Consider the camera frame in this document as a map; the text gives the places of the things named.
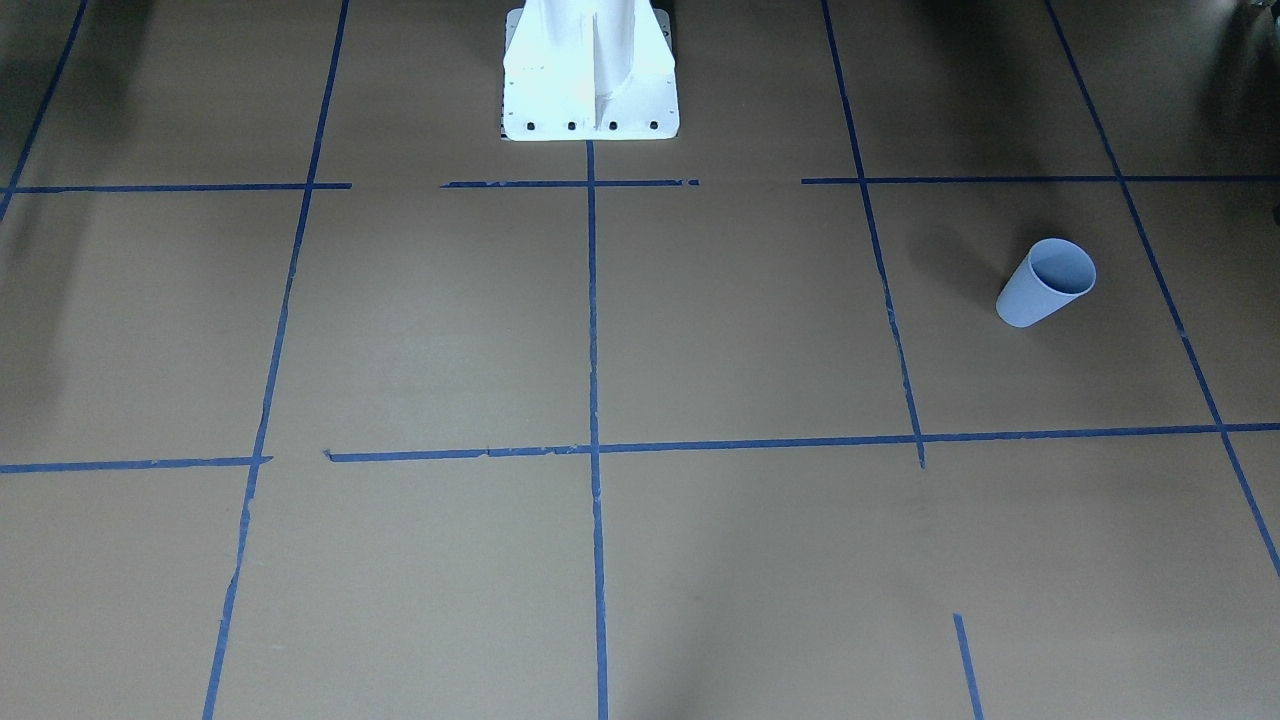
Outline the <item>blue plastic cup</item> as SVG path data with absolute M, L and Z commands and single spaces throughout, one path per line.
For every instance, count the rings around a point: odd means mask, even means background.
M 1001 290 L 995 310 L 1009 325 L 1027 328 L 1089 293 L 1097 282 L 1092 256 L 1057 237 L 1037 241 Z

